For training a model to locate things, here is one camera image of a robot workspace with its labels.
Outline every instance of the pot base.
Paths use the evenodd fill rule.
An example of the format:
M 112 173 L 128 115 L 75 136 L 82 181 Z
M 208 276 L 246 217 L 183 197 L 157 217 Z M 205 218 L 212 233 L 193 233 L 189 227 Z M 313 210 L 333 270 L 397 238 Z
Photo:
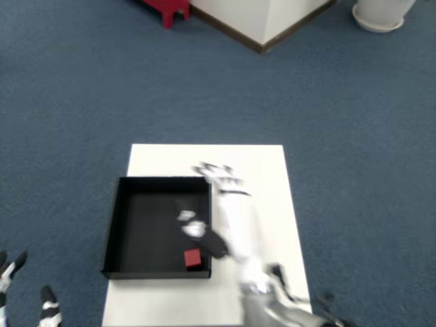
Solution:
M 370 22 L 367 22 L 363 19 L 361 19 L 359 16 L 357 16 L 357 4 L 353 7 L 353 16 L 356 19 L 356 22 L 362 27 L 363 29 L 366 29 L 367 31 L 374 32 L 374 33 L 389 33 L 396 29 L 399 29 L 404 24 L 404 18 L 402 18 L 398 23 L 396 23 L 392 27 L 385 27 L 385 26 L 378 26 L 374 25 Z

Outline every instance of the robotic arm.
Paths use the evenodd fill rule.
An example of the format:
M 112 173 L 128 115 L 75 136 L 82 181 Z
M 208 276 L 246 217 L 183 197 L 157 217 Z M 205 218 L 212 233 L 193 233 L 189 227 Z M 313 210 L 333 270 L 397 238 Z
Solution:
M 209 249 L 216 258 L 230 254 L 239 265 L 239 286 L 244 311 L 244 327 L 346 327 L 334 316 L 328 319 L 312 315 L 279 302 L 272 278 L 278 277 L 283 291 L 293 302 L 304 300 L 290 296 L 280 266 L 267 271 L 262 260 L 260 232 L 252 195 L 244 182 L 228 166 L 202 163 L 194 170 L 216 187 L 221 216 L 229 229 L 229 239 L 219 235 L 196 220 L 195 212 L 183 210 L 178 216 L 182 230 L 200 246 Z
M 7 261 L 6 252 L 0 252 L 0 327 L 10 327 L 6 315 L 7 290 L 15 274 L 25 265 L 27 253 L 23 252 L 14 262 Z M 59 303 L 50 286 L 46 285 L 41 290 L 42 312 L 37 327 L 61 327 L 62 316 Z

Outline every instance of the floor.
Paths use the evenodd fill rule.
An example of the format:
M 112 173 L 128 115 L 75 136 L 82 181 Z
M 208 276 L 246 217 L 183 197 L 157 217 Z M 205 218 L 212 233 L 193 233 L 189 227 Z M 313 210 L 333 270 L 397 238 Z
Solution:
M 311 294 L 361 326 L 436 321 L 436 2 L 389 35 L 342 1 L 260 56 L 132 0 L 0 2 L 0 248 L 36 325 L 100 326 L 114 184 L 131 143 L 283 144 Z

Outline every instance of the black box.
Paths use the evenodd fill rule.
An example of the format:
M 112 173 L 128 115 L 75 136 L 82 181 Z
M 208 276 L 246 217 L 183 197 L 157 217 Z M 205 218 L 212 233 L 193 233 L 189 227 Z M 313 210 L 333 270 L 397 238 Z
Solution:
M 202 177 L 119 179 L 102 273 L 109 279 L 211 277 L 211 257 L 186 269 L 184 251 L 198 246 L 183 234 L 177 217 L 192 210 L 211 225 L 211 186 Z

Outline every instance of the robot finger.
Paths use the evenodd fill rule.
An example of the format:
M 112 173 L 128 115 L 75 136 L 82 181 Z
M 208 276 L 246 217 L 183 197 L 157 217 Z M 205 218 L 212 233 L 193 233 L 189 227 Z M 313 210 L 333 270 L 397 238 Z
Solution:
M 6 263 L 7 253 L 5 251 L 0 252 L 0 268 Z
M 24 251 L 18 256 L 18 258 L 16 258 L 14 262 L 15 267 L 11 272 L 11 278 L 14 278 L 16 272 L 19 271 L 25 265 L 26 261 L 27 261 L 27 252 Z
M 209 170 L 211 172 L 214 172 L 216 169 L 221 169 L 220 167 L 213 165 L 211 163 L 207 163 L 207 162 L 200 162 L 200 165 L 203 166 L 204 169 Z
M 213 183 L 213 178 L 215 176 L 211 171 L 209 171 L 205 168 L 202 168 L 202 167 L 197 167 L 197 166 L 192 167 L 192 170 L 194 172 L 196 172 L 197 174 L 204 176 L 204 178 L 207 180 L 208 183 L 210 183 L 210 184 Z
M 227 165 L 223 165 L 223 169 L 225 172 L 227 172 L 230 176 L 234 176 L 233 168 Z
M 58 300 L 49 285 L 41 290 L 42 312 L 38 327 L 61 327 L 62 315 Z

